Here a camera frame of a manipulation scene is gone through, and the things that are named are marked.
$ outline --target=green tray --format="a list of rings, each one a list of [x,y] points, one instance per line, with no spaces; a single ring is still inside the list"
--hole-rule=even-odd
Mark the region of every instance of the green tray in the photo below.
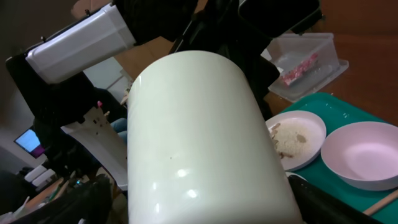
[[[332,131],[346,124],[355,122],[385,122],[327,93],[314,93],[306,96],[283,110],[283,112],[293,110],[309,111],[321,117],[326,125],[326,134],[330,134]],[[300,170],[296,170],[295,173],[303,176],[309,183],[361,212],[392,192],[392,190],[382,192],[360,190],[346,184],[346,182],[342,181],[335,173],[327,168],[320,155],[311,164]],[[383,223],[398,223],[398,216],[395,215],[397,211],[398,200],[377,212],[373,215],[373,218]]]

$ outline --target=wooden stick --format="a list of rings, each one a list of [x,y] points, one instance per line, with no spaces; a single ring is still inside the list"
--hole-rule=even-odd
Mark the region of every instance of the wooden stick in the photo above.
[[[363,212],[365,215],[373,215],[380,209],[384,208],[386,205],[390,204],[393,202],[395,199],[398,197],[398,190],[395,190],[393,193],[387,195],[385,198],[381,199],[374,205],[372,205],[370,208],[366,209],[365,212]]]

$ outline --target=white robotic arm segment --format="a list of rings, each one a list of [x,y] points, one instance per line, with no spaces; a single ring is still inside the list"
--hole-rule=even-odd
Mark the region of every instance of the white robotic arm segment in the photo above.
[[[117,7],[108,4],[29,51],[26,60],[46,83],[54,84],[132,48],[135,43]]]

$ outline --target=plastic container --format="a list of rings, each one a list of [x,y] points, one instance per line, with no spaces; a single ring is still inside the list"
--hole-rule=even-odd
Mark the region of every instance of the plastic container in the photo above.
[[[267,50],[270,62],[283,69],[269,89],[292,102],[317,92],[348,68],[337,57],[333,34],[284,34]]]

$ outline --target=pink bowl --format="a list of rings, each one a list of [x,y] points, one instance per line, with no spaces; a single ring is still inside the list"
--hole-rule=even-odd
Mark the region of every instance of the pink bowl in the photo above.
[[[398,187],[398,128],[359,122],[333,131],[323,143],[326,166],[347,184],[364,190]]]

